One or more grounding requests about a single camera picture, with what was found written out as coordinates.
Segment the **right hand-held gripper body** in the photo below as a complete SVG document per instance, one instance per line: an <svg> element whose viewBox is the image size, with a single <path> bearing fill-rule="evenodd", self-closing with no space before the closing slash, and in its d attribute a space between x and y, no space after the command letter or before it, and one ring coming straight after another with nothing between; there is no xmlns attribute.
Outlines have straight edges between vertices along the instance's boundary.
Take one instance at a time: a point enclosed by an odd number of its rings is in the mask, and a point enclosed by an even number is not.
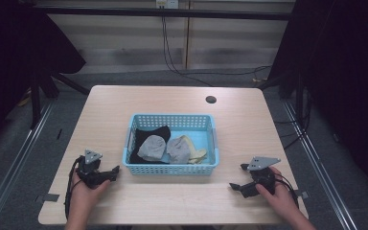
<svg viewBox="0 0 368 230"><path fill-rule="evenodd" d="M259 192L256 190L256 185L263 185L269 192L274 194L274 185L275 185L275 175L274 172L270 169L270 166L277 164L281 161L280 158L272 158L272 157L262 157L262 156L254 156L252 160L248 163L248 172L253 179L253 190L250 193L241 192L244 198L257 196Z"/></svg>

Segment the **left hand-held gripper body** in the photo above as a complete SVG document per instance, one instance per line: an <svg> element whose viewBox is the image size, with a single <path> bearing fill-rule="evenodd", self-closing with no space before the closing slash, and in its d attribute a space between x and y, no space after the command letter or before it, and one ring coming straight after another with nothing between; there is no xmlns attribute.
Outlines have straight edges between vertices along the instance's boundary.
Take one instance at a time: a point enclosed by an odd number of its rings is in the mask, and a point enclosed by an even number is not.
<svg viewBox="0 0 368 230"><path fill-rule="evenodd" d="M101 182L98 180L98 168L103 156L93 150L86 149L84 155L78 158L77 174L90 189L95 189Z"/></svg>

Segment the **person's right hand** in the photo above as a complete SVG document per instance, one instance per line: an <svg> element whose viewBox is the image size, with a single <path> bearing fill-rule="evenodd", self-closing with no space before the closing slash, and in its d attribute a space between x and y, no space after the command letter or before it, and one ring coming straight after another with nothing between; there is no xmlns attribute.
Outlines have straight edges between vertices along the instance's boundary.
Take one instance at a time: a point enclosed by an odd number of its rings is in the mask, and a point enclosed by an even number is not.
<svg viewBox="0 0 368 230"><path fill-rule="evenodd" d="M282 180L281 173L274 167L270 168L277 179ZM256 190L266 199L273 210L283 219L290 220L298 208L289 193L288 188L281 182L275 183L275 193L271 194L263 185L257 184Z"/></svg>

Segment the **person's left hand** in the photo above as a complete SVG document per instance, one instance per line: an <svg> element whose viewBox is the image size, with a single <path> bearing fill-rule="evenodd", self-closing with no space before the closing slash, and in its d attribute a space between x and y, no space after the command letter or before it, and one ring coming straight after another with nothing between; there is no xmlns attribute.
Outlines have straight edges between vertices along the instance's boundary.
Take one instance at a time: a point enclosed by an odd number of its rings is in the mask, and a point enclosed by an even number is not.
<svg viewBox="0 0 368 230"><path fill-rule="evenodd" d="M70 213L90 213L98 203L100 196L106 191L109 185L110 181L106 180L95 189L90 189L83 181L81 181L80 177L74 173L72 179Z"/></svg>

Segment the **light blue plastic basket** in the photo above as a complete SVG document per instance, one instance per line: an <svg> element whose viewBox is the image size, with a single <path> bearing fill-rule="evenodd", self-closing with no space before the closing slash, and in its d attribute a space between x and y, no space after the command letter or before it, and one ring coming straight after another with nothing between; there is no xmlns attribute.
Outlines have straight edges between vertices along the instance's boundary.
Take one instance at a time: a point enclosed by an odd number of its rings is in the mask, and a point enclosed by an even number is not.
<svg viewBox="0 0 368 230"><path fill-rule="evenodd" d="M171 131L169 141L187 135L197 150L206 149L205 159L200 164L174 165L170 163L170 156L164 152L162 164L130 164L129 157L134 149L136 129L155 130L163 126ZM208 114L134 114L126 134L123 164L132 174L210 175L219 164L215 121Z"/></svg>

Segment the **grey sock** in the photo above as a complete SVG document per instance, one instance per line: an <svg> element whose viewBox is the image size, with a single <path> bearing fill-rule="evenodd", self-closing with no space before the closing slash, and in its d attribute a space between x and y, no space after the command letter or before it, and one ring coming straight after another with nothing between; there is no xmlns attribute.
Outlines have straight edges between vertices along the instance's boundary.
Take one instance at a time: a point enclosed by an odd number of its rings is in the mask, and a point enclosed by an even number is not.
<svg viewBox="0 0 368 230"><path fill-rule="evenodd" d="M170 156L170 163L175 165L187 164L191 151L188 143L181 137L171 139L167 144L167 154Z"/></svg>
<svg viewBox="0 0 368 230"><path fill-rule="evenodd" d="M162 159L166 148L166 141L158 135L149 136L138 150L138 156L147 161Z"/></svg>

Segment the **black sock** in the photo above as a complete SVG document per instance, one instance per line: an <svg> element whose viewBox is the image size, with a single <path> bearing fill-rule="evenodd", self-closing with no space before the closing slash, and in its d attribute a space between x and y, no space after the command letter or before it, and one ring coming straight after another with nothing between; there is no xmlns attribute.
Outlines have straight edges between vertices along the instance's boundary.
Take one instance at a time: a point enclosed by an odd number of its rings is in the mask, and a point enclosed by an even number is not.
<svg viewBox="0 0 368 230"><path fill-rule="evenodd" d="M162 164L160 158L139 155L140 148L151 136L155 136L167 143L171 138L171 131L167 126L161 126L155 130L136 129L134 149L129 157L130 164Z"/></svg>

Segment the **cream yellow sock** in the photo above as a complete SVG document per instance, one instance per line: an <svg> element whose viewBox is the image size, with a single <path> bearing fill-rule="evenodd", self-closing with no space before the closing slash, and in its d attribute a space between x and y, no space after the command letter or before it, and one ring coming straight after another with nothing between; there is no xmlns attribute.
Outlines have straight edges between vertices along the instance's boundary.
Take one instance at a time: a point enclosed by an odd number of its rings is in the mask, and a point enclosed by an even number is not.
<svg viewBox="0 0 368 230"><path fill-rule="evenodd" d="M187 135L182 135L181 139L187 143L190 151L189 164L200 164L206 157L206 149L196 149L193 141Z"/></svg>

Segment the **black stand leg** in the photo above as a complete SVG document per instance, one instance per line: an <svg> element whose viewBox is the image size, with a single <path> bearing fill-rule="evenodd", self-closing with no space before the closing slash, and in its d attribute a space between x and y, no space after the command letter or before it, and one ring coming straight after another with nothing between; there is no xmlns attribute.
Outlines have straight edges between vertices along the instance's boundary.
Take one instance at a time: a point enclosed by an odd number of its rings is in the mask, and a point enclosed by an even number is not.
<svg viewBox="0 0 368 230"><path fill-rule="evenodd" d="M31 129L34 129L40 121L41 112L40 112L40 91L38 78L36 73L32 73L31 76L31 99L32 99L32 124Z"/></svg>

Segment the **black curtain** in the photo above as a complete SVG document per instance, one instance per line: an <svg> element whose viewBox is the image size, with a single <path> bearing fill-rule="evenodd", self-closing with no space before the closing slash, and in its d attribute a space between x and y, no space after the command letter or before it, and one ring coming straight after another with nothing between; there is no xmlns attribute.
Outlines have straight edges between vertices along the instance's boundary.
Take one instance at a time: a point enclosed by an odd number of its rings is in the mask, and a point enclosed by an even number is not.
<svg viewBox="0 0 368 230"><path fill-rule="evenodd" d="M268 80L299 85L368 176L368 0L295 0Z"/></svg>
<svg viewBox="0 0 368 230"><path fill-rule="evenodd" d="M0 0L0 129L38 75L79 72L85 60L43 11L18 0Z"/></svg>

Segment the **metal floor rail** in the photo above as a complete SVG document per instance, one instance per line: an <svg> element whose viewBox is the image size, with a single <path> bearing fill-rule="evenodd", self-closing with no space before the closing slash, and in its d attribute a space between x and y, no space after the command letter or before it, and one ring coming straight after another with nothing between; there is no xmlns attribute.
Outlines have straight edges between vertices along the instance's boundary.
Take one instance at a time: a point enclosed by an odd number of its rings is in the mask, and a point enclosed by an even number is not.
<svg viewBox="0 0 368 230"><path fill-rule="evenodd" d="M27 136L20 149L16 152L16 155L5 172L4 178L0 182L0 213L8 199L8 196L12 190L12 187L20 174L20 171L24 167L27 158L35 145L41 130L44 128L47 119L49 118L53 107L55 105L54 101L47 102L43 108L40 110L42 113L41 120L35 125L35 127L28 130Z"/></svg>
<svg viewBox="0 0 368 230"><path fill-rule="evenodd" d="M316 148L311 141L311 138L297 122L296 110L293 108L289 100L285 100L283 105L287 116L290 119L295 132L297 133L297 140L301 143L306 155L308 156L318 180L320 181L320 184L324 189L324 192L331 203L342 228L344 230L358 230L351 212L332 182L322 160L316 151Z"/></svg>

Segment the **black horizontal frame bar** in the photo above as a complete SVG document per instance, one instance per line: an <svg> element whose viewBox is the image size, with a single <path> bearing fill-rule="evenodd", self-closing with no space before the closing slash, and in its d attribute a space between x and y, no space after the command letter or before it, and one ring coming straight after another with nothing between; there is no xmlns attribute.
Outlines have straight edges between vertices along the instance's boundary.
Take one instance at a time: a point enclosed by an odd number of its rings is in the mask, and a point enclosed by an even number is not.
<svg viewBox="0 0 368 230"><path fill-rule="evenodd" d="M141 8L95 8L72 6L33 6L33 10L49 14L112 15L112 16L159 16L183 18L253 19L289 21L294 17L285 12L255 11L204 11L204 10L161 10Z"/></svg>

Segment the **white wall power outlet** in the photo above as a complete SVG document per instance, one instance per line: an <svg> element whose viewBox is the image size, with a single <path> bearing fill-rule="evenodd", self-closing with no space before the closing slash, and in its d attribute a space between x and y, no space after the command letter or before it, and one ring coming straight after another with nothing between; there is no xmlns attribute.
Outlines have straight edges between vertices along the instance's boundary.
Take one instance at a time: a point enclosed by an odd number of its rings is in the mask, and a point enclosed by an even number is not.
<svg viewBox="0 0 368 230"><path fill-rule="evenodd" d="M157 9L178 10L179 1L178 0L155 0L155 6Z"/></svg>

